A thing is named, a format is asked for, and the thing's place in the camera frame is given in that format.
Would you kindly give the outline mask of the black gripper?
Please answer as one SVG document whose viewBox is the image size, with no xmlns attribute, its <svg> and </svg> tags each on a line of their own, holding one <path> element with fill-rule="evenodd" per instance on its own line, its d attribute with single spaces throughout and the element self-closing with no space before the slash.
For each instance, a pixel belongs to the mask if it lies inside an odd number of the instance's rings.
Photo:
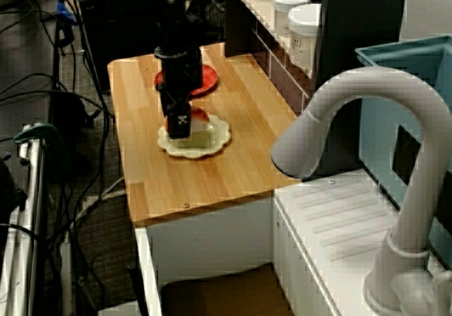
<svg viewBox="0 0 452 316">
<path fill-rule="evenodd" d="M 160 102 L 167 115 L 168 134 L 171 139 L 185 139 L 191 134 L 191 93 L 203 85 L 202 58 L 182 56 L 160 59 L 162 87 Z"/>
</svg>

